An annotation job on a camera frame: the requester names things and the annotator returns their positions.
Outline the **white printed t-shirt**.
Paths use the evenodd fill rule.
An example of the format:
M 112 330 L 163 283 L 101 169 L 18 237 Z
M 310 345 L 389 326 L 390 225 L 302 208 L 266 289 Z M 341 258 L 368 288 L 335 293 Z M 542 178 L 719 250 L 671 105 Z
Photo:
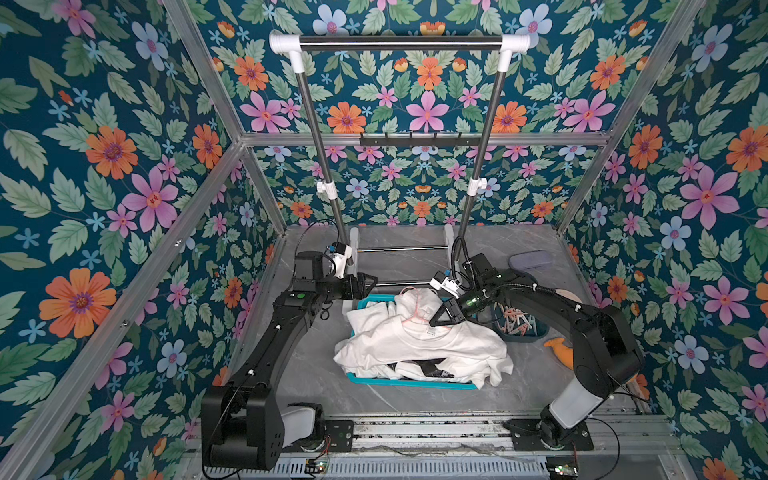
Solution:
M 395 299 L 346 314 L 352 335 L 334 347 L 334 362 L 362 378 L 498 386 L 514 371 L 507 345 L 471 322 L 426 327 L 404 323 Z

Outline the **pink wire hanger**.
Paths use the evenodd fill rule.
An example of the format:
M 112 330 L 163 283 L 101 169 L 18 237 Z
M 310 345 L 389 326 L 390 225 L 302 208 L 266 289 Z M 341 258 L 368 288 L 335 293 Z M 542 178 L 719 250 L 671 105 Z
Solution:
M 408 289 L 395 298 L 396 312 L 404 323 L 430 327 L 442 299 L 430 289 Z

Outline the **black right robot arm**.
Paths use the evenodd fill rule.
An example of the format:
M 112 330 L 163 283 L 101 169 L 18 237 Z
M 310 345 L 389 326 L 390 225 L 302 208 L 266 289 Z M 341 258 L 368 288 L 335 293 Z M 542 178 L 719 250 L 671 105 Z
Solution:
M 572 300 L 526 272 L 498 270 L 483 254 L 463 264 L 469 287 L 452 293 L 453 281 L 438 273 L 431 285 L 448 294 L 429 325 L 476 323 L 479 312 L 495 303 L 510 306 L 549 325 L 571 343 L 574 378 L 540 414 L 533 431 L 543 446 L 571 444 L 578 428 L 644 367 L 641 349 L 624 314 L 612 306 Z

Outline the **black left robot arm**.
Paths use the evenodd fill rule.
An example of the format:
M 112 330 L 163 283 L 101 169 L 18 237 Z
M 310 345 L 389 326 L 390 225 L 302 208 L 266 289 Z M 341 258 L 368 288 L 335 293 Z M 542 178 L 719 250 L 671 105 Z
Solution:
M 325 268 L 329 256 L 303 251 L 295 256 L 286 290 L 273 302 L 272 318 L 241 367 L 201 402 L 203 473 L 210 468 L 268 471 L 287 447 L 326 446 L 323 407 L 316 403 L 279 406 L 277 390 L 295 349 L 323 308 L 337 300 L 362 300 L 378 284 L 367 273 Z

